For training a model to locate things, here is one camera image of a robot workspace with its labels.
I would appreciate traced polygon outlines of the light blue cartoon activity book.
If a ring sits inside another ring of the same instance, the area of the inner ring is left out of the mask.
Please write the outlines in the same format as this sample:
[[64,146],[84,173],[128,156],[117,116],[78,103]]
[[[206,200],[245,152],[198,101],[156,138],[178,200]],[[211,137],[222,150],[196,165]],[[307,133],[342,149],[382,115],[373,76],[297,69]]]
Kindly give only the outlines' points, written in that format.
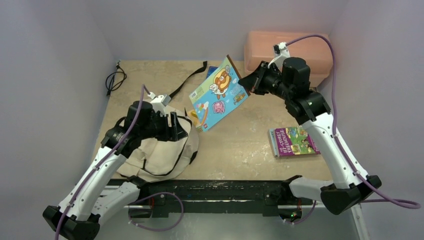
[[241,75],[227,55],[189,95],[202,132],[210,130],[239,107],[250,93],[239,84]]

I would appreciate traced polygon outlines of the beige canvas backpack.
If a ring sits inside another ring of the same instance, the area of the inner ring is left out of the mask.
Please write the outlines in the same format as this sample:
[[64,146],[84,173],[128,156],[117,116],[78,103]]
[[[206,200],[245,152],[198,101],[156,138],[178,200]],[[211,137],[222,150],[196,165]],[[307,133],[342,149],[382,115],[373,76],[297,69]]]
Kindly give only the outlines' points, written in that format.
[[117,170],[124,177],[137,176],[146,182],[160,182],[180,175],[196,158],[199,149],[199,133],[183,111],[172,106],[166,113],[176,112],[178,122],[188,136],[178,141],[159,141],[148,138],[141,141],[130,157]]

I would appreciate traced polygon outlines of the purple Treehouse paperback book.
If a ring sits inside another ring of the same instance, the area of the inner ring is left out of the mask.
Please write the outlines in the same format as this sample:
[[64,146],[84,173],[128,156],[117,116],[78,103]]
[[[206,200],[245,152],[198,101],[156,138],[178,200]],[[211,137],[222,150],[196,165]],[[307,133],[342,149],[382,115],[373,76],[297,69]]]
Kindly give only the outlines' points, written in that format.
[[268,138],[276,158],[320,154],[311,136],[301,126],[270,128]]

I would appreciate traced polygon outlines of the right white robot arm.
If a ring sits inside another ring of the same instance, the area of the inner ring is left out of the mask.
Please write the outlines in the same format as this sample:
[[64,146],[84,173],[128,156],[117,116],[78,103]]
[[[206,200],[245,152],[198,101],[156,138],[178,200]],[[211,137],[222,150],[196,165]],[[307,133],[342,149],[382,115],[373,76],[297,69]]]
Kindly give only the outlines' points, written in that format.
[[308,133],[330,170],[332,180],[314,180],[295,175],[283,181],[280,196],[288,204],[299,198],[319,201],[339,215],[368,198],[382,185],[377,175],[369,175],[347,150],[325,98],[310,89],[310,67],[299,57],[289,57],[279,69],[262,61],[238,83],[256,95],[273,94],[284,100],[288,113]]

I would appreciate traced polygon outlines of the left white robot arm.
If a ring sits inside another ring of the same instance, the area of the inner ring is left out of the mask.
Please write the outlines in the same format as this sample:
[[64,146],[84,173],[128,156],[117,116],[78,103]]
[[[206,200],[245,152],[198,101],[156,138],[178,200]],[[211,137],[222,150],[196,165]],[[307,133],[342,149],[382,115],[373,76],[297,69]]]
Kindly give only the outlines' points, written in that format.
[[180,175],[196,157],[199,136],[187,113],[135,101],[109,129],[84,175],[43,218],[55,239],[92,240],[123,206],[149,199],[148,183]]

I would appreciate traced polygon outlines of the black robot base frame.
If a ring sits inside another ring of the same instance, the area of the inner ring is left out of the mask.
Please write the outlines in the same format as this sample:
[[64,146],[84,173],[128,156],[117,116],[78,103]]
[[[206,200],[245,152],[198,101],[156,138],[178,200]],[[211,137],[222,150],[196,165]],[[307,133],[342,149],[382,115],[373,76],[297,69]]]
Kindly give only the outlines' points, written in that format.
[[167,218],[169,214],[259,214],[299,220],[319,201],[296,198],[284,180],[166,180],[142,183],[128,208],[134,218]]

